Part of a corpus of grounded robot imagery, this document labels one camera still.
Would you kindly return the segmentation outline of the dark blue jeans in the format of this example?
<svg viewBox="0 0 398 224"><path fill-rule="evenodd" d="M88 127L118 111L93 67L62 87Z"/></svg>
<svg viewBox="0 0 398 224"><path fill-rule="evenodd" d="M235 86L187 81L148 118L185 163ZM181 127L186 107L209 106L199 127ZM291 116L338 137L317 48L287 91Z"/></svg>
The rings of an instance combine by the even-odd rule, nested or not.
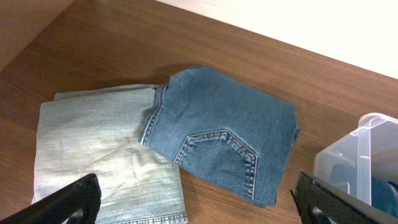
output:
<svg viewBox="0 0 398 224"><path fill-rule="evenodd" d="M141 144L258 207L273 206L299 135L295 106L209 67L155 92Z"/></svg>

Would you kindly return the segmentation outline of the light grey jeans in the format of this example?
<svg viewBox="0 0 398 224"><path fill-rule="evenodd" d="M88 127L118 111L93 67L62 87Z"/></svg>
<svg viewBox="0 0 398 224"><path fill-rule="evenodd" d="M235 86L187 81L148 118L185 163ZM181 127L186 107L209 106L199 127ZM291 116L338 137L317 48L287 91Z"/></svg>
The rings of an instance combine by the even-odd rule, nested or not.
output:
<svg viewBox="0 0 398 224"><path fill-rule="evenodd" d="M180 171L139 140L155 85L57 93L40 106L34 201L95 174L97 223L186 223Z"/></svg>

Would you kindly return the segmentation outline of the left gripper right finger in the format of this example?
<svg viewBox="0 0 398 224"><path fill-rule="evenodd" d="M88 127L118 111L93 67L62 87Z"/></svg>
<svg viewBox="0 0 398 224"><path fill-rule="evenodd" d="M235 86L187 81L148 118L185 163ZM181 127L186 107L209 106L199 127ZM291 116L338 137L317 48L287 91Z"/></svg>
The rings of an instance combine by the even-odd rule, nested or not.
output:
<svg viewBox="0 0 398 224"><path fill-rule="evenodd" d="M302 223L397 223L397 218L308 172L299 173L296 186L290 193Z"/></svg>

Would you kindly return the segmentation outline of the blue taped clothing bundle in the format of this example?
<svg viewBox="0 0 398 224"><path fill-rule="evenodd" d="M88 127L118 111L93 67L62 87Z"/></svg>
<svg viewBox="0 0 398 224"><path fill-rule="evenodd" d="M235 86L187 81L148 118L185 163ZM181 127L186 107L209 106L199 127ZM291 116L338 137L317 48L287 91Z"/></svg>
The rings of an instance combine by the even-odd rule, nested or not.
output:
<svg viewBox="0 0 398 224"><path fill-rule="evenodd" d="M356 196L356 187L350 180L356 180L355 167L335 164L331 170L330 182L343 192ZM397 184L378 177L371 177L371 206L397 218Z"/></svg>

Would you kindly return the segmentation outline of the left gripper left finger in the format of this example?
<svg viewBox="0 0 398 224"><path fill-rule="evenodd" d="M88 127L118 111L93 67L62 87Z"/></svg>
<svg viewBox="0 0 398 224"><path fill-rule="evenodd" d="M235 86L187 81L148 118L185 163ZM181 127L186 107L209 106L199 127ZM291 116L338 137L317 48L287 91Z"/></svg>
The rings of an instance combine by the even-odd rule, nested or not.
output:
<svg viewBox="0 0 398 224"><path fill-rule="evenodd" d="M1 220L1 224L94 223L100 205L98 178L95 174L88 174Z"/></svg>

